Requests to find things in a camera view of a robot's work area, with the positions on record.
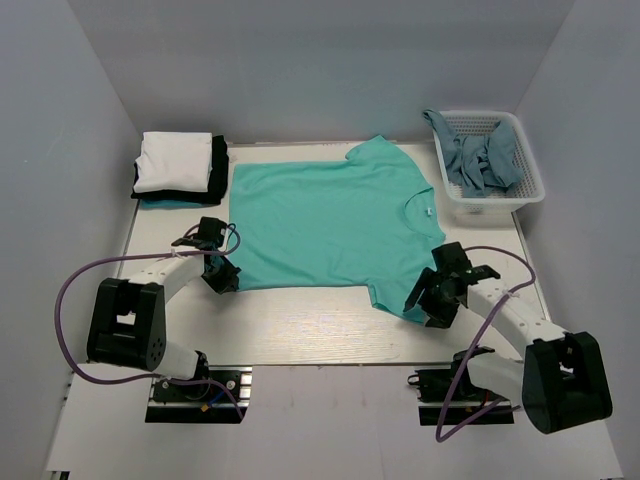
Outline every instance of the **teal t-shirt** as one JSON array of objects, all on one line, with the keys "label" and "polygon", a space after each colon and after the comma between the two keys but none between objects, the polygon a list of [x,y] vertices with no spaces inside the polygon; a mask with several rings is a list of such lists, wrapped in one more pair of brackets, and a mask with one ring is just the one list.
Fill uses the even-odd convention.
[{"label": "teal t-shirt", "polygon": [[444,241],[433,187],[380,136],[346,158],[236,167],[230,217],[242,244],[229,258],[240,290],[366,285],[374,307],[422,322],[402,310]]}]

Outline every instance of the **white plastic basket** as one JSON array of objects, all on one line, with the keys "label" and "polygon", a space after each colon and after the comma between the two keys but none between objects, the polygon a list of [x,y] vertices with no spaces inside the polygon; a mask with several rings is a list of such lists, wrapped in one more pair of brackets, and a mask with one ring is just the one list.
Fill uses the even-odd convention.
[{"label": "white plastic basket", "polygon": [[514,164],[524,172],[520,183],[509,192],[494,191],[485,198],[465,198],[462,196],[462,187],[449,181],[442,157],[440,140],[436,132],[433,132],[444,188],[455,214],[510,213],[528,203],[539,202],[544,198],[544,187],[542,186],[542,179],[540,178],[536,161],[533,158],[529,142],[527,142],[520,122],[515,115],[507,112],[465,110],[451,110],[440,113],[449,122],[449,125],[461,135],[486,135],[493,132],[494,125],[499,120],[509,122],[516,135]]}]

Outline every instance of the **table surface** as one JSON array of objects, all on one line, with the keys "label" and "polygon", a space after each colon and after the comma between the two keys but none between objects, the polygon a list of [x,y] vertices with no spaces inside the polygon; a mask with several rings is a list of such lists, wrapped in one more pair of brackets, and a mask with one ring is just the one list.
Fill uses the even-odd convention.
[{"label": "table surface", "polygon": [[[231,146],[229,178],[231,181],[239,163],[336,161],[356,145]],[[463,246],[493,245],[524,256],[511,215],[456,218],[449,213],[433,143],[398,146],[434,186],[440,227],[447,241],[459,241]],[[229,192],[216,207],[138,209],[127,253],[167,251],[201,216],[228,220]],[[476,264],[491,265],[509,285],[528,278],[524,267],[505,255],[474,251],[469,256]],[[127,262],[121,276],[130,276],[149,263]],[[521,296],[545,316],[537,288],[530,287]],[[371,307],[364,286],[269,289],[220,296],[197,279],[167,304],[168,338],[204,351],[210,363],[217,365],[447,362],[453,353],[468,347],[481,321],[461,308],[449,330],[425,328]],[[517,356],[493,329],[483,344],[503,355]]]}]

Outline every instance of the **white wall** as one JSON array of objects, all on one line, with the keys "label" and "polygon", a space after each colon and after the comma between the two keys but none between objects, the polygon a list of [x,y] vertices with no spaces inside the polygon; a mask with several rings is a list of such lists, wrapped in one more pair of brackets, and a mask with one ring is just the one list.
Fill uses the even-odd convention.
[{"label": "white wall", "polygon": [[640,3],[577,0],[517,114],[547,198],[525,211],[554,320],[600,342],[609,431],[640,478]]},{"label": "white wall", "polygon": [[513,111],[574,0],[70,0],[136,127],[421,139]]},{"label": "white wall", "polygon": [[[0,465],[40,478],[69,368],[53,330],[57,289],[121,251],[138,134],[64,0],[0,2]],[[98,280],[73,288],[77,358]]]}]

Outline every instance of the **t-shirt sleeve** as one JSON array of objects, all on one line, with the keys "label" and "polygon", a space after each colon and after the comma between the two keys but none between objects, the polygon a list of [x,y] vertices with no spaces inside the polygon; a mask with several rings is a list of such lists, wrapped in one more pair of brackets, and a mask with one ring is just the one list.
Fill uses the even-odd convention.
[{"label": "t-shirt sleeve", "polygon": [[420,307],[403,312],[404,302],[413,288],[413,283],[381,279],[371,282],[368,288],[371,305],[374,308],[411,322],[424,323],[425,313]]}]

